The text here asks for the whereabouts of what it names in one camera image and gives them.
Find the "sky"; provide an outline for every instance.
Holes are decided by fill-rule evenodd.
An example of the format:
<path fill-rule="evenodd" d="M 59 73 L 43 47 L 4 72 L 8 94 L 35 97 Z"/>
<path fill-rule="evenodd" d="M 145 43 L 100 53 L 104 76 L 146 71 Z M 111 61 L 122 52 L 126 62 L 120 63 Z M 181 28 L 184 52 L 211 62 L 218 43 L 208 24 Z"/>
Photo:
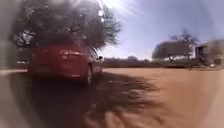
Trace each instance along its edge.
<path fill-rule="evenodd" d="M 151 59 L 159 43 L 187 29 L 201 43 L 224 37 L 222 0 L 111 0 L 122 25 L 118 45 L 107 46 L 104 57 Z"/>

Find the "tree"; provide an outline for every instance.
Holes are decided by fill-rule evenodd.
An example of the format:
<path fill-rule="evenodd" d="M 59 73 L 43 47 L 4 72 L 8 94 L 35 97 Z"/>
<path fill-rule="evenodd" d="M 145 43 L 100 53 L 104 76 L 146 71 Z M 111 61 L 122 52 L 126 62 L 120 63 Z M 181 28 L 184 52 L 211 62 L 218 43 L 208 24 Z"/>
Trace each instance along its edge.
<path fill-rule="evenodd" d="M 185 56 L 190 59 L 193 51 L 193 45 L 196 44 L 198 40 L 189 34 L 186 30 L 183 33 L 175 36 L 171 36 L 170 40 L 159 44 L 154 52 L 153 59 L 166 59 L 168 58 L 170 62 L 178 56 Z"/>
<path fill-rule="evenodd" d="M 175 57 L 178 56 L 176 53 L 175 47 L 176 43 L 174 42 L 163 42 L 156 46 L 152 58 L 153 59 L 166 59 L 168 58 L 170 62 L 173 62 Z"/>
<path fill-rule="evenodd" d="M 192 36 L 187 30 L 183 30 L 181 35 L 174 35 L 171 36 L 171 41 L 176 42 L 177 48 L 175 49 L 176 52 L 180 56 L 185 56 L 190 59 L 190 56 L 193 52 L 193 45 L 198 42 L 198 39 Z"/>
<path fill-rule="evenodd" d="M 223 40 L 215 40 L 210 42 L 209 55 L 212 58 L 222 57 L 224 55 L 224 42 Z"/>
<path fill-rule="evenodd" d="M 97 2 L 84 0 L 75 7 L 69 1 L 55 5 L 51 0 L 23 0 L 10 39 L 18 47 L 45 45 L 59 35 L 96 48 L 116 44 L 120 24 L 108 8 L 101 9 Z"/>

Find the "dirt ground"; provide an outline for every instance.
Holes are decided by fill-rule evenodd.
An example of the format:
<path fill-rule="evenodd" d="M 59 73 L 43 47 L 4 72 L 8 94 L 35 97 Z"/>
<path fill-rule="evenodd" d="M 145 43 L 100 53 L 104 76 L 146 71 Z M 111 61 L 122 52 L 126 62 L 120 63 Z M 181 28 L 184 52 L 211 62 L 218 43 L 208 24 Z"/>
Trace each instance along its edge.
<path fill-rule="evenodd" d="M 223 99 L 219 93 L 224 94 L 224 89 L 217 92 L 222 74 L 211 69 L 104 69 L 88 89 L 67 80 L 33 82 L 25 72 L 5 76 L 30 128 L 213 128 L 219 117 L 215 113 L 222 109 L 217 105 Z"/>
<path fill-rule="evenodd" d="M 222 83 L 220 82 L 222 72 L 212 69 L 194 69 L 192 71 L 186 69 L 106 69 L 105 71 L 131 77 L 142 77 L 147 80 L 149 86 L 159 88 L 159 91 L 154 93 L 153 100 L 161 102 L 168 110 L 149 107 L 141 112 L 143 115 L 147 111 L 153 112 L 163 120 L 157 122 L 158 127 L 164 128 L 200 127 L 214 100 L 218 85 Z M 153 115 L 147 114 L 144 119 L 150 122 L 151 116 Z M 143 125 L 142 119 L 135 121 L 140 121 L 139 123 Z M 145 122 L 145 128 L 147 126 L 150 126 L 150 123 Z"/>

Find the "car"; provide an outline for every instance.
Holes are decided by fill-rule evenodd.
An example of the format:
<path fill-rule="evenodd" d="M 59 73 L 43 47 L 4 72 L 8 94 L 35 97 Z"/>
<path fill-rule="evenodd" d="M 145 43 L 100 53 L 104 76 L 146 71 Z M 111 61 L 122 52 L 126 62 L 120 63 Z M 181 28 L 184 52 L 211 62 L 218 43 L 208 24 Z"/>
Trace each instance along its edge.
<path fill-rule="evenodd" d="M 79 79 L 83 84 L 90 85 L 93 76 L 102 73 L 103 57 L 98 56 L 94 47 L 71 39 L 57 42 L 33 48 L 28 65 L 31 76 Z"/>

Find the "leaves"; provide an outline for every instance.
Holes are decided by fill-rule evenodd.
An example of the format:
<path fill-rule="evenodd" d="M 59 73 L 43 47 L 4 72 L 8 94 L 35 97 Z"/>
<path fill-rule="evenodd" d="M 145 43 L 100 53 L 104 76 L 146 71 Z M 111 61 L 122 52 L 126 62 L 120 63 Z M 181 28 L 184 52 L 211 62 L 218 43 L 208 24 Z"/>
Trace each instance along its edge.
<path fill-rule="evenodd" d="M 98 15 L 98 11 L 99 5 L 89 1 L 73 7 L 69 1 L 54 5 L 50 0 L 23 0 L 10 39 L 18 47 L 35 47 L 67 34 L 85 37 L 83 42 L 96 48 L 116 44 L 120 24 L 106 7 L 103 17 Z"/>

